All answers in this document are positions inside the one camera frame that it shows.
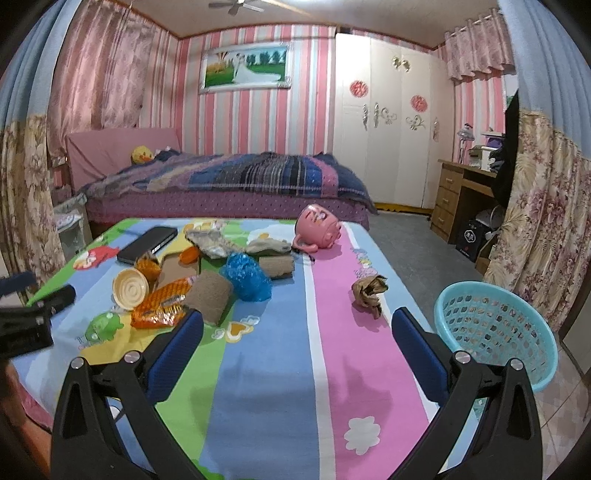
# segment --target curtain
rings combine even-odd
[[[52,158],[65,157],[65,137],[71,132],[135,126],[154,33],[154,25],[129,8],[102,0],[82,2],[53,76],[48,112]]]
[[[445,48],[447,72],[456,80],[515,64],[505,19],[496,8],[487,17],[481,15],[477,22],[468,20],[464,29],[446,32]]]
[[[512,290],[558,331],[591,258],[591,70],[537,0],[499,0],[519,79],[511,198],[485,281]]]
[[[64,264],[47,171],[51,75],[79,0],[59,0],[39,19],[0,87],[0,250],[9,274],[42,284]]]

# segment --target snack package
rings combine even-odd
[[[186,314],[185,295],[196,277],[175,280],[159,288],[140,303],[131,312],[131,326],[137,329],[162,328],[175,326]]]

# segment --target pink headboard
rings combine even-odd
[[[131,152],[145,145],[152,153],[180,150],[174,128],[109,128],[66,135],[72,188],[100,180],[131,165]]]

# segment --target wardrobe door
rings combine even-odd
[[[431,130],[431,57],[401,50],[401,136],[394,203],[422,207]]]
[[[431,56],[431,133],[423,208],[435,207],[441,160],[452,160],[454,141],[453,82],[443,60]]]
[[[365,184],[374,202],[394,203],[400,146],[400,47],[371,41],[368,168]]]
[[[370,39],[337,34],[333,154],[363,181],[370,122]]]

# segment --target ceiling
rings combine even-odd
[[[232,17],[228,9],[208,8],[209,1],[135,0],[133,7],[178,37],[241,25],[310,22],[346,25],[435,47],[446,30],[497,6],[496,0],[283,0],[310,14],[306,16],[256,0],[252,5],[264,12],[241,8]]]

